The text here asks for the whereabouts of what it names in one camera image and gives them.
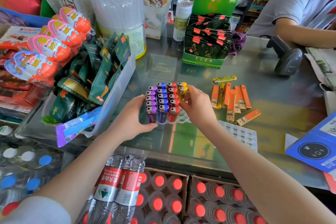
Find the forearm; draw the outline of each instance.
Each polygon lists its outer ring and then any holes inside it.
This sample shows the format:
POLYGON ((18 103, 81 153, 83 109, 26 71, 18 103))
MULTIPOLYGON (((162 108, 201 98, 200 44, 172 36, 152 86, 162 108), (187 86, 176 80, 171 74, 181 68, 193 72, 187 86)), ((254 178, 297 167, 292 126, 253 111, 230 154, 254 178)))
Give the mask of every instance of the forearm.
POLYGON ((336 47, 336 31, 333 30, 312 29, 298 25, 281 25, 276 27, 275 35, 279 35, 284 41, 305 47, 336 47))
POLYGON ((120 144, 106 133, 97 137, 68 167, 43 186, 36 196, 60 203, 74 221, 99 178, 107 160, 120 144))
POLYGON ((316 197, 280 168, 231 136, 220 124, 200 128, 269 223, 335 223, 316 197))

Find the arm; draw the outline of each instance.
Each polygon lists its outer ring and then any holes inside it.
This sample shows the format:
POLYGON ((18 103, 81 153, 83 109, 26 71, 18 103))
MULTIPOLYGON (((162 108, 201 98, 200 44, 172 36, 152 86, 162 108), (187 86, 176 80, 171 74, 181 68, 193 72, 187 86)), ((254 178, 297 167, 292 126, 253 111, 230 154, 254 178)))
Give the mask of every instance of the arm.
POLYGON ((154 123, 146 125, 139 123, 139 111, 144 101, 145 96, 141 95, 128 102, 111 126, 68 167, 36 192, 35 196, 57 201, 74 221, 90 196, 107 160, 118 145, 157 127, 154 123))
POLYGON ((280 168, 231 136, 217 121, 209 96, 187 85, 180 106, 219 150, 248 197, 267 222, 336 223, 316 197, 280 168))
POLYGON ((306 47, 336 47, 336 31, 300 27, 294 20, 288 18, 276 20, 275 35, 279 35, 286 42, 293 42, 306 47))

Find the sleeve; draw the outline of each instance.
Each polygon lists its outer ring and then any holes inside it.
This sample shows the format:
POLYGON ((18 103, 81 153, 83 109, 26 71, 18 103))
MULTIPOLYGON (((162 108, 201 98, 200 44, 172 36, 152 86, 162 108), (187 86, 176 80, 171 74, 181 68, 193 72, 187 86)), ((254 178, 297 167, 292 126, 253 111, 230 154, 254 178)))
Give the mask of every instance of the sleeve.
POLYGON ((69 213, 47 197, 28 197, 0 224, 71 224, 69 213))

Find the drink can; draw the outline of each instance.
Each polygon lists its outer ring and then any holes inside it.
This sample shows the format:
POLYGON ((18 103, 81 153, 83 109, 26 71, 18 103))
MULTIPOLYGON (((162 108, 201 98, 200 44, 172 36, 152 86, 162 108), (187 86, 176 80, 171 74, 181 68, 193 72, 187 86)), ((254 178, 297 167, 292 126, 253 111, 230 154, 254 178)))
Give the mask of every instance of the drink can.
POLYGON ((173 33, 173 38, 175 41, 182 42, 184 40, 192 8, 193 2, 190 0, 177 1, 173 33))

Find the glass counter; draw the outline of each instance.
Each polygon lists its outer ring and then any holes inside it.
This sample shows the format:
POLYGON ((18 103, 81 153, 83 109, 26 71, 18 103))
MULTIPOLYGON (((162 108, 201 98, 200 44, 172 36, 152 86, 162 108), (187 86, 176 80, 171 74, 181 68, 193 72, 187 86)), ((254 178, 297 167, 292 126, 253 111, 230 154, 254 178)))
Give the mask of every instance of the glass counter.
MULTIPOLYGON (((294 76, 283 77, 274 73, 278 58, 273 49, 266 48, 267 39, 248 37, 244 48, 237 56, 227 57, 221 69, 183 64, 183 42, 178 43, 171 37, 162 36, 161 40, 146 41, 147 52, 136 61, 136 70, 111 122, 130 99, 144 94, 149 86, 155 86, 158 82, 187 82, 211 94, 212 78, 235 75, 237 80, 232 85, 245 85, 252 110, 257 108, 261 112, 244 126, 257 132, 258 153, 302 185, 328 189, 321 171, 284 153, 285 134, 300 138, 326 117, 323 92, 306 58, 294 76)), ((40 122, 42 105, 41 101, 19 126, 16 134, 57 147, 55 127, 40 122)), ((226 121, 226 109, 215 110, 215 113, 218 120, 226 121)), ((236 119, 246 113, 242 112, 236 119)), ((139 118, 142 123, 148 122, 145 107, 141 109, 139 118)), ((92 140, 80 135, 61 150, 78 155, 92 140)), ((149 133, 126 141, 118 151, 166 161, 167 166, 189 165, 205 173, 209 169, 216 170, 222 177, 230 172, 213 144, 187 122, 159 125, 149 133)))

